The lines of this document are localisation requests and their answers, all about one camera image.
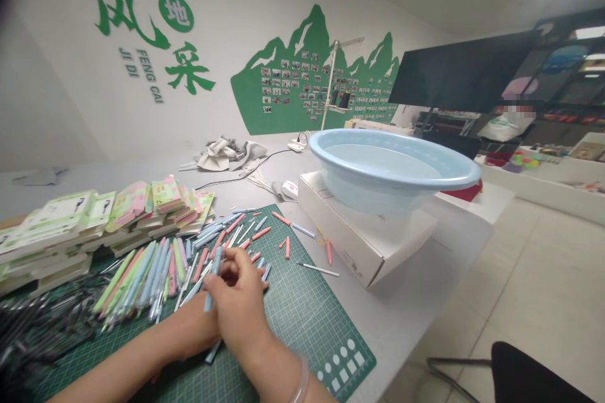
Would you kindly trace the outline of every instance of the floor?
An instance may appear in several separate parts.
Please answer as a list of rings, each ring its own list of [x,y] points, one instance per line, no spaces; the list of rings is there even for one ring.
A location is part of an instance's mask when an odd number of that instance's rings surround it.
[[[516,198],[381,403],[465,403],[427,373],[428,356],[490,358],[498,340],[605,401],[605,227]],[[493,403],[486,368],[449,373]]]

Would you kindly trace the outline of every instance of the green mountain decal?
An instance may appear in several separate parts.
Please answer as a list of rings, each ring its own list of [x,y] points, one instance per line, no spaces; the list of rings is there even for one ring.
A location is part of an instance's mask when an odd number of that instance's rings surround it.
[[[251,135],[321,129],[331,49],[325,16],[320,6],[314,5],[294,30],[288,47],[274,38],[231,78],[239,112]],[[351,66],[338,49],[332,90],[339,90],[339,97],[346,91],[351,93],[351,110],[328,111],[325,128],[343,127],[352,118],[390,122],[397,105],[388,104],[388,98],[398,70],[399,58],[393,58],[390,33],[367,61],[359,57]]]

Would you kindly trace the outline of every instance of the forearm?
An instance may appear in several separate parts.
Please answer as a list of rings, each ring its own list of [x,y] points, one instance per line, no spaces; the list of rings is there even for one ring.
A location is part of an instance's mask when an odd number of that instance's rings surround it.
[[[264,403],[289,402],[299,390],[303,374],[301,359],[273,334],[261,339],[244,357],[238,358],[244,373]],[[309,374],[305,402],[334,402],[334,398]]]
[[[77,379],[47,403],[122,403],[172,361],[152,327]]]

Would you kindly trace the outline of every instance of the television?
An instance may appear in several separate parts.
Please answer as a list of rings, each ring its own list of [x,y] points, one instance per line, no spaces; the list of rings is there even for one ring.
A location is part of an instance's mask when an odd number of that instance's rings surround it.
[[[390,103],[488,113],[501,104],[541,30],[459,42],[403,54]]]

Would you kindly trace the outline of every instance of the cutting mat grid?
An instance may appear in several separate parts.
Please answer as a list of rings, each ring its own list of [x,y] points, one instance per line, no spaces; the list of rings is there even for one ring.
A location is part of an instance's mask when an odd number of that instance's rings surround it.
[[[313,261],[294,231],[272,216],[272,211],[280,213],[277,205],[270,205],[256,211],[263,215],[253,218],[248,214],[245,218],[248,225],[252,219],[258,222],[267,215],[263,228],[271,227],[269,233],[253,241],[248,248],[255,253],[261,252],[273,266],[268,279],[270,287],[265,294],[268,323],[291,350],[300,351],[307,357],[311,373],[315,373],[336,400],[344,403],[376,366],[376,358],[323,275],[296,264],[297,261]],[[285,259],[285,246],[278,248],[286,236],[290,236],[290,260]],[[97,263],[95,268],[102,269],[109,263],[111,260]],[[164,306],[164,317],[172,313],[175,302],[174,298],[170,299]],[[46,401],[147,329],[150,323],[146,314],[147,311],[138,319],[117,325],[112,332],[98,334],[94,341],[61,359],[58,367],[49,369],[41,379],[35,392],[36,401]],[[204,358],[205,353],[202,353],[186,362],[171,364],[162,371],[156,383],[145,385],[132,400],[259,401],[255,389],[224,345],[212,365],[205,364]]]

